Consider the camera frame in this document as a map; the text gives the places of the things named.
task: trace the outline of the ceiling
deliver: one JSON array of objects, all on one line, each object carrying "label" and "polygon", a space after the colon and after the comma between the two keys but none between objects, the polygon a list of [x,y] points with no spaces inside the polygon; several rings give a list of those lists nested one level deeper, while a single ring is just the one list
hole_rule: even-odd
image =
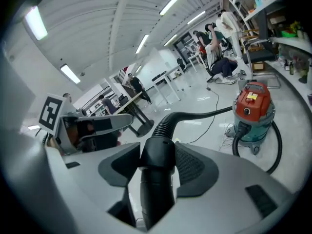
[{"label": "ceiling", "polygon": [[[37,47],[56,67],[63,64],[76,73],[86,90],[103,77],[148,56],[185,30],[187,22],[220,0],[179,0],[164,15],[169,0],[43,0],[39,11],[48,32]],[[135,54],[143,36],[145,47]]]}]

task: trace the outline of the white floor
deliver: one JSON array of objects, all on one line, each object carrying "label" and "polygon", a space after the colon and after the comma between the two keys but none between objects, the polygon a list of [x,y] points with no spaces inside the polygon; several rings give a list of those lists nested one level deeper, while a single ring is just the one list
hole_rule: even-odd
[{"label": "white floor", "polygon": [[[163,101],[163,98],[155,91],[154,88],[148,91],[153,104],[148,105],[146,101],[141,100],[139,106],[149,119],[155,121],[153,129],[144,137],[136,138],[130,131],[126,130],[119,139],[122,143],[140,142],[141,150],[143,150],[145,141],[152,135],[154,128],[161,121],[161,119],[175,111],[184,111],[192,113],[204,113],[215,110],[217,102],[217,95],[206,90],[206,79],[209,77],[202,66],[197,65],[197,73],[193,68],[189,68],[186,73],[187,79],[191,87],[188,87],[183,77],[175,79],[175,82],[180,88],[178,94],[181,101],[178,101],[175,95],[170,90],[169,86],[163,85],[161,91],[166,95],[168,104]],[[239,62],[237,70],[243,69],[247,72],[247,78],[250,77],[248,67],[242,62]],[[312,144],[312,130],[308,121],[308,117],[300,104],[296,95],[289,87],[280,79],[282,87],[280,89],[271,89],[270,93],[273,102],[276,106],[275,122],[281,132],[283,140],[283,155],[278,168],[274,171],[272,176],[281,182],[292,193],[300,190],[304,183],[307,172],[310,170],[312,151],[309,145]],[[273,84],[276,80],[270,79],[269,83]],[[238,94],[237,83],[233,85],[210,83],[209,87],[219,94],[218,109],[232,105],[233,99]],[[203,134],[208,126],[211,124],[213,118],[182,121],[180,122],[174,132],[174,138],[179,139],[180,142],[188,143],[196,140]],[[234,120],[232,112],[227,112],[215,116],[214,122],[209,131],[193,145],[209,148],[219,152],[232,154],[231,140],[226,139],[224,133]],[[134,128],[140,126],[140,122],[135,120]],[[261,150],[257,156],[250,153],[248,148],[241,147],[240,155],[243,158],[250,160],[264,170],[267,170],[273,164],[277,153],[277,140],[272,129],[269,130],[266,140],[261,146]],[[179,186],[177,172],[173,176],[174,192]],[[141,217],[140,206],[140,170],[138,169],[129,184],[129,191],[133,201],[133,210],[135,217]]]}]

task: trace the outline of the yellow label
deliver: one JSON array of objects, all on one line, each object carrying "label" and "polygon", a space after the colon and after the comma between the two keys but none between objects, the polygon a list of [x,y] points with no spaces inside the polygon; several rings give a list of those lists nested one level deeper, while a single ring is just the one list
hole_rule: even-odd
[{"label": "yellow label", "polygon": [[250,98],[250,99],[257,99],[257,94],[253,94],[252,92],[249,92],[249,94],[247,95],[247,98]]}]

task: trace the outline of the desk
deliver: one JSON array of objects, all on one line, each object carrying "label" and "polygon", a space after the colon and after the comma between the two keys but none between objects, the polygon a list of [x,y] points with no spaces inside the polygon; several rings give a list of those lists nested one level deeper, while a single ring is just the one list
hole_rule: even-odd
[{"label": "desk", "polygon": [[162,79],[165,79],[166,82],[168,83],[169,87],[171,88],[171,90],[173,91],[173,93],[175,94],[175,96],[177,97],[178,100],[181,100],[179,95],[177,94],[177,91],[178,91],[178,88],[176,87],[176,84],[175,84],[175,81],[172,79],[172,81],[170,82],[169,80],[169,74],[171,74],[172,72],[174,72],[175,70],[179,70],[181,72],[181,74],[184,76],[184,72],[183,70],[181,69],[180,66],[177,66],[171,70],[169,70],[167,73],[163,74],[161,77],[157,78],[156,80],[153,81],[153,85],[154,87],[156,88],[156,90],[159,92],[159,94],[163,97],[164,101],[166,103],[168,103],[166,97],[161,93],[160,89],[158,88],[157,84],[160,80]]},{"label": "desk", "polygon": [[197,59],[198,56],[199,56],[199,58],[201,59],[203,65],[205,66],[204,60],[203,60],[203,58],[201,57],[201,54],[198,52],[198,53],[196,53],[195,55],[193,55],[193,56],[191,56],[190,58],[188,58],[188,60],[191,62],[191,65],[193,66],[194,69],[195,69],[195,66],[194,66],[194,64],[193,64],[193,62],[192,62],[192,59],[193,59],[193,58],[196,58],[196,59]]},{"label": "desk", "polygon": [[134,102],[135,99],[138,98],[141,94],[142,92],[138,93],[130,101],[128,101],[126,104],[124,104],[121,108],[119,108],[116,112],[113,113],[113,115],[117,115],[124,109],[128,109],[133,115],[137,117],[137,119],[142,123],[139,129],[135,130],[132,126],[128,126],[128,128],[136,135],[136,137],[143,137],[147,135],[154,126],[154,121],[152,119],[149,120]]}]

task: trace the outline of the office chair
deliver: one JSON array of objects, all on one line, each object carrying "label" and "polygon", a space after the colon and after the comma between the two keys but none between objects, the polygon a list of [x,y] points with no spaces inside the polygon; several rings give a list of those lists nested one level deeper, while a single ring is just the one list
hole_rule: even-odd
[{"label": "office chair", "polygon": [[[272,44],[269,40],[266,10],[262,10],[259,12],[256,18],[256,21],[259,26],[259,37],[256,39],[249,39],[244,42],[243,46],[245,49],[245,54],[243,54],[243,61],[245,64],[249,65],[251,74],[252,74],[252,79],[254,78],[254,76],[274,75],[277,79],[278,86],[268,86],[268,88],[279,89],[281,87],[281,83],[276,73],[274,72],[254,73],[253,72],[252,63],[276,60],[276,54],[274,54]],[[263,49],[250,52],[249,48],[255,44],[262,44]]]}]

